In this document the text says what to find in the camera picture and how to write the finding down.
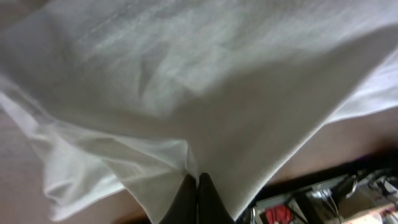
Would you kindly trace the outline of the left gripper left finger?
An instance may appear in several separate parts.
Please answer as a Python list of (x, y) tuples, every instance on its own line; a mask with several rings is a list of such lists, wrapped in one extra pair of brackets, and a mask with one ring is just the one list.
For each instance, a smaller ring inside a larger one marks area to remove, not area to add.
[(196, 179), (187, 174), (167, 213), (160, 224), (196, 224), (197, 187)]

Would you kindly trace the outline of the white t-shirt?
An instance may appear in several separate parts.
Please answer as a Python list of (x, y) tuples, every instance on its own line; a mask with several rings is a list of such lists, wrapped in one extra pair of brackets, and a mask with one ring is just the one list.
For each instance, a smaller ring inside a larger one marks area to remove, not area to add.
[(397, 2), (2, 1), (1, 108), (53, 221), (185, 175), (238, 216), (324, 125), (397, 106)]

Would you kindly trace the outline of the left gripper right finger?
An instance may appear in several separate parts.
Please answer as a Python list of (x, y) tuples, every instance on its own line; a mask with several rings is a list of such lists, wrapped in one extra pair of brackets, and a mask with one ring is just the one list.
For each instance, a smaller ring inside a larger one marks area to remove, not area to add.
[(199, 224), (235, 224), (208, 173), (202, 173), (198, 187)]

